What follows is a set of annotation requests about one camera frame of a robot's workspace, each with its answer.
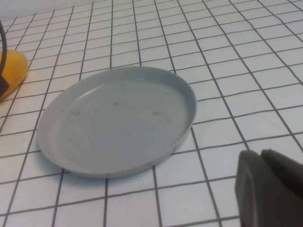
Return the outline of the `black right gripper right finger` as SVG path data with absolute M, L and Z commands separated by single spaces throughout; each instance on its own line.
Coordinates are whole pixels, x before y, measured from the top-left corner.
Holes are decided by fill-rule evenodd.
M 302 203 L 303 165 L 272 149 L 261 151 L 260 199 L 264 203 Z

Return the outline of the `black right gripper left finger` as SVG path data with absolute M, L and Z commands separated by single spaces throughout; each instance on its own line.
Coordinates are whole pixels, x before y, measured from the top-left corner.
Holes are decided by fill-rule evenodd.
M 261 154 L 239 154 L 235 193 L 242 227 L 301 227 L 302 203 L 264 203 L 260 199 Z

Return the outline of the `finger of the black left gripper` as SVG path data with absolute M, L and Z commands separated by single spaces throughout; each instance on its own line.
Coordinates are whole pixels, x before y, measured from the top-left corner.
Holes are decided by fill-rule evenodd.
M 3 96 L 8 89 L 9 83 L 2 76 L 0 76 L 0 96 Z

